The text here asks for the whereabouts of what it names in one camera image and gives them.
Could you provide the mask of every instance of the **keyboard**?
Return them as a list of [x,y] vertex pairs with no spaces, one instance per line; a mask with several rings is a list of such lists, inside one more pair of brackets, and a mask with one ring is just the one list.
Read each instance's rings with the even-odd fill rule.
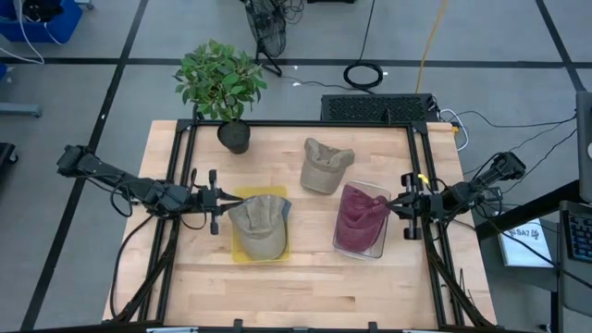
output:
[[570,258],[592,263],[592,216],[569,215],[566,240]]

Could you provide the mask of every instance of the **yellow cable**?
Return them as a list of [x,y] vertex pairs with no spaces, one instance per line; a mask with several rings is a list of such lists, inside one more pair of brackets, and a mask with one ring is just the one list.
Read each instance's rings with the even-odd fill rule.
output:
[[448,0],[442,0],[440,4],[440,10],[438,11],[438,17],[436,18],[436,23],[434,23],[434,28],[432,28],[432,32],[429,34],[429,39],[427,40],[427,44],[425,45],[424,56],[422,56],[422,62],[419,65],[419,74],[417,75],[417,85],[415,86],[415,93],[419,93],[419,87],[422,84],[422,76],[424,75],[424,63],[427,58],[427,53],[429,52],[429,46],[432,44],[434,40],[434,35],[436,34],[436,30],[438,29],[438,25],[440,24],[440,20],[446,11],[446,7],[448,6]]

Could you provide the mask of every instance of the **wooden tabletop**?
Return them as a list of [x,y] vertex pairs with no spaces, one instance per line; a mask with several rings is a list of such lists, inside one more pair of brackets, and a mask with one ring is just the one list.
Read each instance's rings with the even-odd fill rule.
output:
[[[142,177],[165,178],[175,126],[176,121],[153,122]],[[448,184],[462,180],[450,124],[429,124],[428,128],[438,177]],[[331,195],[315,194],[300,186],[307,137],[355,152],[355,163]],[[421,147],[419,136],[416,141]],[[420,156],[422,170],[426,170],[423,154]],[[404,192],[400,176],[412,170],[404,129],[256,127],[252,128],[249,151],[234,155],[218,141],[216,127],[200,127],[192,166],[198,169],[198,184],[207,184],[208,170],[217,169],[218,186],[226,192],[242,186],[285,185],[292,202],[291,257],[283,263],[264,265],[233,263],[227,215],[219,220],[217,236],[210,235],[208,227],[201,231],[181,227],[166,325],[229,327],[235,318],[241,318],[246,327],[365,328],[369,321],[378,322],[380,328],[437,327],[424,243],[403,238],[406,221],[391,214],[383,257],[375,261],[352,259],[337,253],[332,245],[339,197],[346,181],[375,183],[393,197]],[[125,234],[146,217],[137,208]],[[199,215],[184,219],[194,226],[203,223]],[[473,224],[468,214],[458,219]],[[154,226],[151,222],[139,231],[122,255],[117,278],[118,311],[145,278]],[[450,224],[448,232],[457,277],[462,268],[467,293],[481,313],[495,322],[475,233],[458,224]],[[159,291],[157,282],[153,300]],[[448,322],[453,323],[448,290],[442,288],[442,293]],[[151,302],[149,317],[154,318],[155,304]]]

